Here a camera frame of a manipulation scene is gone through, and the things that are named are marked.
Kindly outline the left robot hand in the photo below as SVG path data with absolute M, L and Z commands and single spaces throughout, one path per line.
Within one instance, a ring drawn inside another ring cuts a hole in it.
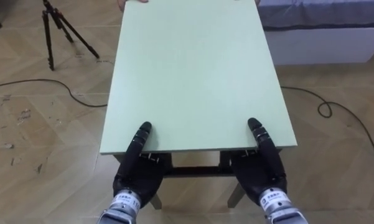
M 144 122 L 133 136 L 113 181 L 113 195 L 122 190 L 135 193 L 145 207 L 155 196 L 169 169 L 169 153 L 143 153 L 152 124 Z

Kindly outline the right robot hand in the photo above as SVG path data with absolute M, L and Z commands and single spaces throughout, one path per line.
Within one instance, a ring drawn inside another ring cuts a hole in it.
M 279 151 L 264 126 L 257 119 L 250 118 L 248 127 L 257 149 L 233 152 L 231 168 L 248 198 L 259 205 L 265 190 L 278 188 L 287 192 L 286 172 Z

